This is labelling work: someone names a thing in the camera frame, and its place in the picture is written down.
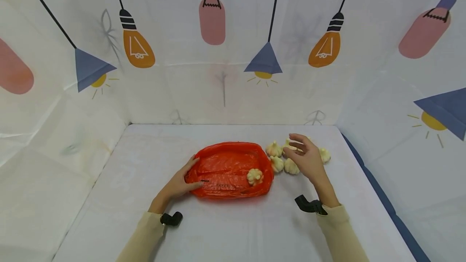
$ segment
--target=red plastic bag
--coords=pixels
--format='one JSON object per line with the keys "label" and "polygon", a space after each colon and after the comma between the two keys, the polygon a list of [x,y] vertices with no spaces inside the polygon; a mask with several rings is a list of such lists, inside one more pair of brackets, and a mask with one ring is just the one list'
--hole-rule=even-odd
{"label": "red plastic bag", "polygon": [[[184,177],[187,183],[204,181],[202,188],[191,193],[199,198],[235,199],[267,194],[273,180],[273,169],[261,146],[255,143],[225,142],[208,146],[196,154],[199,161]],[[263,182],[248,183],[249,170],[263,173]]]}

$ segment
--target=beige sleeve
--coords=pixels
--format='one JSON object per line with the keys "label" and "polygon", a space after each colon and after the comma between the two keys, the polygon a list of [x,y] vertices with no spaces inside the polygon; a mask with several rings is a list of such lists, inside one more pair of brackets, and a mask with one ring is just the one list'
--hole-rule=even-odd
{"label": "beige sleeve", "polygon": [[161,214],[145,212],[116,262],[147,262],[154,246],[163,236]]}
{"label": "beige sleeve", "polygon": [[350,218],[343,205],[326,207],[327,216],[318,214],[318,223],[327,240],[328,248],[334,262],[369,261],[358,237],[350,224]]}

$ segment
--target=black wrist strap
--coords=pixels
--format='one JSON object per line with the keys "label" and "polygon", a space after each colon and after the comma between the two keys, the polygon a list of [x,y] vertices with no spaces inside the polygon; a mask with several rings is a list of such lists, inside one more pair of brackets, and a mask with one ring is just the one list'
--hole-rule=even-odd
{"label": "black wrist strap", "polygon": [[307,201],[304,195],[300,195],[294,199],[299,209],[306,213],[318,213],[322,216],[326,216],[328,213],[323,209],[322,203],[320,200]]}
{"label": "black wrist strap", "polygon": [[173,216],[170,216],[168,213],[164,213],[160,218],[160,223],[162,223],[162,225],[178,226],[181,223],[182,219],[183,214],[181,214],[180,212],[175,212]]}

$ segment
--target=person's left hand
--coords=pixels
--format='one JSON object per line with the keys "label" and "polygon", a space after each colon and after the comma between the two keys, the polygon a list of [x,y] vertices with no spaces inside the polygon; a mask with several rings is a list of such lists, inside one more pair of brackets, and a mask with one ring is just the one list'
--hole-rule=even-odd
{"label": "person's left hand", "polygon": [[189,191],[201,188],[203,182],[186,183],[184,176],[188,173],[191,167],[199,161],[199,158],[195,159],[194,156],[184,165],[177,173],[170,179],[170,181],[164,186],[164,188],[157,194],[150,205],[149,212],[162,214],[169,202],[173,198],[180,197]]}

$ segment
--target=white backdrop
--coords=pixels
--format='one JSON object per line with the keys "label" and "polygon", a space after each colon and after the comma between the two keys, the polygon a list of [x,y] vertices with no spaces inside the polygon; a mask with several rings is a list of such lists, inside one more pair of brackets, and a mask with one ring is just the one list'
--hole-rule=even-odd
{"label": "white backdrop", "polygon": [[40,1],[0,0],[0,38],[34,75],[25,94],[0,88],[1,258],[52,259],[129,122],[337,120],[429,257],[465,255],[464,143],[444,131],[442,149],[407,116],[421,112],[414,100],[462,88],[464,2],[432,51],[410,60],[396,47],[439,0],[346,0],[340,54],[316,69],[307,57],[342,0],[277,0],[270,42],[283,73],[266,84],[243,71],[267,42],[274,0],[220,1],[226,39],[212,46],[201,0],[122,0],[156,57],[140,69],[125,55],[119,0],[44,0],[78,48],[117,68],[78,93],[74,48]]}

